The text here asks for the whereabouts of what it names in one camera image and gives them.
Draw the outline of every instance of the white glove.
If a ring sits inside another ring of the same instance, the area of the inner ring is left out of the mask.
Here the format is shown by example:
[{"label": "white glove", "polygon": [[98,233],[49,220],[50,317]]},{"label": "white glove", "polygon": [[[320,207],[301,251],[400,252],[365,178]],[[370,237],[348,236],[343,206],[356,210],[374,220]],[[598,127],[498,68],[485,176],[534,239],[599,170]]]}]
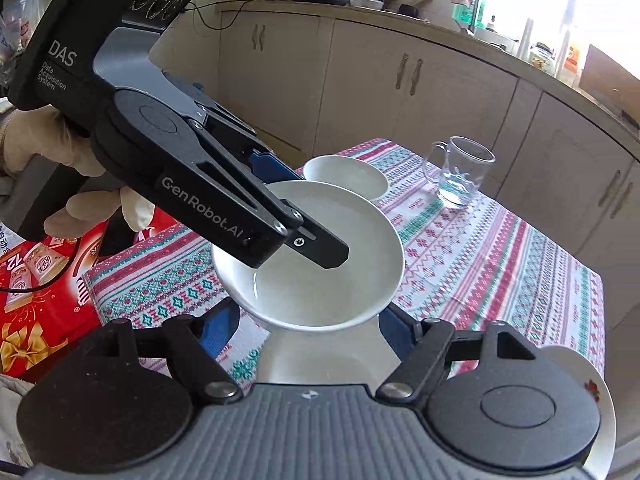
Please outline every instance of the white glove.
[{"label": "white glove", "polygon": [[[10,108],[0,100],[2,108]],[[95,158],[89,139],[69,127],[62,114],[52,106],[23,112],[15,110],[0,123],[0,147],[3,169],[9,177],[0,180],[0,194],[9,194],[12,178],[17,176],[38,153],[53,162],[71,166],[85,176],[100,176],[105,169]],[[44,222],[44,231],[59,238],[77,238],[104,222],[122,206],[122,214],[134,231],[148,227],[154,205],[130,187],[114,191],[87,191],[71,197],[64,209]]]}]

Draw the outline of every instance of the white plate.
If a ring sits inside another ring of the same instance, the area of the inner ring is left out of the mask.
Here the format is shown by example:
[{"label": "white plate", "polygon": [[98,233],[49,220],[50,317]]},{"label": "white plate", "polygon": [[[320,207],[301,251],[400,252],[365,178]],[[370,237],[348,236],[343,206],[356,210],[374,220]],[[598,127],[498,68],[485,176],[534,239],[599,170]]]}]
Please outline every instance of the white plate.
[{"label": "white plate", "polygon": [[269,184],[349,246],[337,269],[323,269],[283,245],[258,269],[213,246],[213,264],[231,297],[272,330],[331,332],[363,323],[393,299],[404,249],[391,222],[371,202],[337,186],[289,180]]},{"label": "white plate", "polygon": [[609,389],[596,367],[578,352],[562,345],[545,346],[540,350],[591,392],[594,398],[597,397],[600,429],[584,468],[596,480],[605,480],[616,448],[616,413]]},{"label": "white plate", "polygon": [[384,2],[380,0],[351,0],[351,7],[365,7],[366,9],[381,10]]},{"label": "white plate", "polygon": [[371,201],[389,190],[389,183],[380,170],[350,156],[316,156],[304,165],[302,175],[307,180],[343,187]]}]

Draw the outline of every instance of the patterned tablecloth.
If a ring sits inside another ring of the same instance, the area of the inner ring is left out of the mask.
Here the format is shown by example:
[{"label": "patterned tablecloth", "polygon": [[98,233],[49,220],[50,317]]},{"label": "patterned tablecloth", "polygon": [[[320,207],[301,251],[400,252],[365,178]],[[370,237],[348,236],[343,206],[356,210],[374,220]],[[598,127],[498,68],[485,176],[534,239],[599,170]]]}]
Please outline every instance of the patterned tablecloth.
[{"label": "patterned tablecloth", "polygon": [[[602,282],[595,272],[482,194],[464,210],[445,208],[426,182],[422,159],[389,140],[341,154],[366,160],[390,183],[378,206],[404,245],[396,304],[416,319],[440,317],[466,330],[503,319],[536,345],[569,346],[603,372]],[[199,315],[226,296],[209,243],[180,224],[93,267],[84,280],[102,322],[128,317],[140,328],[183,312]],[[242,316],[218,358],[245,389],[267,336]],[[166,372],[162,361],[145,365]]]}]

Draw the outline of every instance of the cup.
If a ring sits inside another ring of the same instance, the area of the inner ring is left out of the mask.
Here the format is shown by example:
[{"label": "cup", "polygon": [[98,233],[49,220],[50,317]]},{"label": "cup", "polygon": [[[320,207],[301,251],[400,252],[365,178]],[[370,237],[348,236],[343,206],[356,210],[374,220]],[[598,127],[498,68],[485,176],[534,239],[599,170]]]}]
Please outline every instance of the cup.
[{"label": "cup", "polygon": [[[15,267],[9,278],[9,288],[31,288],[31,273],[24,264]],[[6,297],[4,312],[8,314],[17,308],[31,303],[32,292],[10,292]]]},{"label": "cup", "polygon": [[42,285],[64,269],[69,258],[59,254],[43,243],[37,243],[24,255],[24,263]]},{"label": "cup", "polygon": [[428,160],[433,150],[444,150],[446,157],[442,170],[429,182],[438,183],[438,197],[447,205],[466,207],[476,195],[482,180],[495,162],[495,155],[482,144],[466,137],[451,137],[449,143],[434,142],[424,159],[424,174],[430,172]]}]

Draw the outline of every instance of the cabinet door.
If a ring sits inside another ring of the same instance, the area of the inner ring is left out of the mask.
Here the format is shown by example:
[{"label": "cabinet door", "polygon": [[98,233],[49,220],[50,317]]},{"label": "cabinet door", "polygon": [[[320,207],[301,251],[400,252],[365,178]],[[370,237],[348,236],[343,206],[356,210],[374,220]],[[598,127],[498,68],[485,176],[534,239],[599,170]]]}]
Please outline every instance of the cabinet door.
[{"label": "cabinet door", "polygon": [[[242,120],[258,126],[260,95],[255,79],[260,72],[258,32],[260,12],[241,12],[220,35],[218,100]],[[222,13],[226,27],[235,12]]]},{"label": "cabinet door", "polygon": [[607,331],[640,304],[640,164],[633,164],[617,191],[577,254],[602,277]]},{"label": "cabinet door", "polygon": [[221,101],[249,123],[310,153],[330,22],[300,14],[241,13],[222,34]]},{"label": "cabinet door", "polygon": [[601,129],[544,94],[497,200],[576,254],[631,163]]},{"label": "cabinet door", "polygon": [[517,79],[455,50],[415,38],[413,44],[395,142],[423,156],[432,142],[452,136],[491,149]]},{"label": "cabinet door", "polygon": [[412,38],[336,20],[314,155],[393,134]]}]

